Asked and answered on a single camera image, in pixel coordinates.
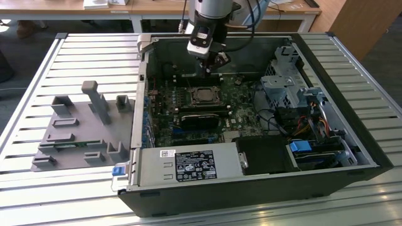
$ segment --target wooden desk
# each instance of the wooden desk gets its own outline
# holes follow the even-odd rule
[[[0,0],[0,18],[14,20],[129,20],[127,5],[84,10],[83,0]]]
[[[14,20],[112,20],[129,19],[133,31],[140,33],[143,19],[180,19],[184,0],[129,0],[125,6],[83,9],[83,0],[0,0],[0,18]],[[304,0],[279,5],[280,20],[300,20],[299,32],[307,32],[320,9]],[[263,20],[278,20],[279,12],[268,8]]]
[[[135,0],[132,4],[132,25],[140,28],[140,21],[143,19],[181,19],[184,0]],[[315,16],[320,14],[319,8],[311,8],[304,0],[295,0],[292,3],[280,4],[279,9],[268,8],[263,20],[300,20],[299,32],[308,32]]]
[[[402,11],[402,0],[315,0],[322,14],[312,32],[335,33],[358,60],[362,60]]]

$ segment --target warning label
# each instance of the warning label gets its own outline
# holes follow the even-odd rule
[[[175,154],[179,182],[217,178],[212,150]]]

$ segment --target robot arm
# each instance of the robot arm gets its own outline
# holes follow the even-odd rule
[[[200,62],[201,77],[231,61],[224,52],[227,28],[254,29],[267,6],[268,0],[191,0],[187,50]]]

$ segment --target blue latch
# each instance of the blue latch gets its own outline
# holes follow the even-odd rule
[[[112,170],[112,175],[115,176],[124,176],[125,175],[125,167],[124,166],[115,166]]]
[[[310,152],[311,151],[311,146],[310,146],[308,141],[306,141],[306,140],[294,141],[290,144],[290,150],[292,152]]]

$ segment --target metal slat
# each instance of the metal slat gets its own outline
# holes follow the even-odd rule
[[[85,175],[87,178],[91,180],[92,175],[95,175],[96,173],[111,173],[112,168],[113,166],[104,166],[104,167],[65,169],[65,170],[43,171],[43,172],[29,171],[29,172],[0,174],[0,181],[18,181],[18,180],[28,180],[28,179],[39,179],[39,178],[47,178],[51,180],[51,178],[59,178],[59,177],[73,176],[73,175]]]
[[[339,50],[315,50],[312,53],[316,57],[343,56],[343,53]]]
[[[88,54],[88,55],[61,55],[55,62],[71,61],[100,61],[100,60],[129,60],[137,57],[136,54]]]
[[[36,143],[23,143],[23,144],[10,144],[4,147],[2,152],[6,156],[28,155],[36,154],[39,142]]]
[[[310,79],[312,84],[318,84],[318,80],[315,79],[315,77],[308,76],[308,79]],[[336,85],[339,85],[339,84],[352,84],[352,83],[364,83],[364,84],[367,84],[367,80],[359,75],[331,77],[331,79],[332,79],[332,81]]]
[[[322,63],[324,69],[350,69],[355,68],[351,63]]]
[[[0,214],[0,218],[9,225],[24,225],[133,213],[119,198],[109,198],[8,209],[2,210]]]
[[[370,132],[376,141],[402,139],[402,129],[382,129]]]
[[[338,50],[338,47],[334,46],[334,45],[312,45],[312,46],[308,46],[310,49],[314,51],[314,50]]]
[[[97,92],[129,92],[137,89],[136,84],[113,84],[113,85],[99,85]],[[81,94],[81,86],[53,86],[40,87],[37,95],[64,95],[64,94]]]
[[[35,187],[25,188],[23,193],[20,190],[0,192],[0,208],[113,196],[116,193],[111,190],[111,181]]]
[[[0,173],[31,170],[32,160],[33,157],[4,159],[0,165]]]
[[[47,128],[51,122],[51,117],[21,119],[21,129]]]
[[[73,184],[80,182],[96,182],[96,181],[108,181],[112,178],[112,174],[107,173],[93,173],[91,176],[88,175],[71,175],[61,177],[51,177],[51,178],[33,178],[27,180],[10,180],[10,181],[0,181],[0,189],[12,189],[12,188],[27,188],[27,187],[37,187],[37,186],[56,186],[64,184]]]
[[[84,68],[109,68],[109,67],[137,67],[139,61],[89,61],[89,62],[57,62],[52,64],[52,69],[84,69]]]
[[[380,119],[380,118],[390,118],[390,117],[396,117],[395,112],[378,113],[378,114],[359,114],[359,119],[362,120]]]
[[[85,54],[113,54],[113,53],[137,53],[136,47],[127,48],[63,48],[60,55],[85,55]]]
[[[388,104],[383,100],[355,100],[348,101],[354,110],[370,109],[370,108],[387,108]]]
[[[402,146],[399,146],[399,147],[383,147],[382,150],[383,150],[384,153],[402,152]]]
[[[49,77],[79,77],[79,76],[100,76],[100,75],[124,75],[137,74],[137,67],[103,68],[103,69],[64,69],[51,70]]]
[[[61,48],[105,48],[105,47],[136,47],[136,41],[119,42],[67,42]]]
[[[362,76],[342,76],[331,77],[335,84],[348,84],[348,83],[367,83],[367,80]]]
[[[320,63],[350,62],[344,56],[318,56],[316,59]]]
[[[45,129],[20,130],[13,141],[40,141],[44,136]]]
[[[136,41],[137,36],[76,36],[67,37],[64,42],[95,42],[95,41]]]
[[[314,72],[308,69],[304,70],[307,76],[314,76]],[[356,69],[327,69],[326,72],[328,76],[351,76],[351,75],[360,75]]]
[[[374,87],[368,83],[338,84],[336,87],[343,93],[374,90]]]
[[[129,99],[135,100],[136,93],[109,93],[109,94],[103,94],[105,100],[115,100],[116,96],[119,95],[127,95]],[[72,102],[85,102],[91,101],[89,97],[87,94],[80,94],[80,95],[69,95],[68,96]],[[53,96],[45,96],[45,97],[36,97],[33,100],[33,105],[51,105],[53,101]]]
[[[380,98],[380,94],[375,91],[346,92],[342,94],[347,100],[366,100]]]
[[[328,40],[328,36],[324,34],[302,34],[304,40]]]
[[[89,33],[89,34],[68,34],[68,37],[75,36],[137,36],[133,33]]]
[[[25,109],[27,117],[33,116],[51,116],[53,114],[53,109],[51,106],[45,107],[31,107]]]
[[[306,44],[308,45],[334,45],[334,42],[327,39],[327,40],[304,40]]]
[[[398,118],[395,118],[395,119],[371,119],[371,120],[363,120],[363,124],[368,130],[383,129],[383,128],[398,128],[398,127],[402,127],[402,120]]]
[[[400,140],[392,140],[392,141],[380,141],[380,142],[378,142],[378,144],[382,148],[402,146],[402,139]]]
[[[73,79],[49,78],[43,81],[41,85],[43,86],[81,85],[84,81],[96,81],[97,84],[133,83],[137,82],[137,75],[73,77]]]

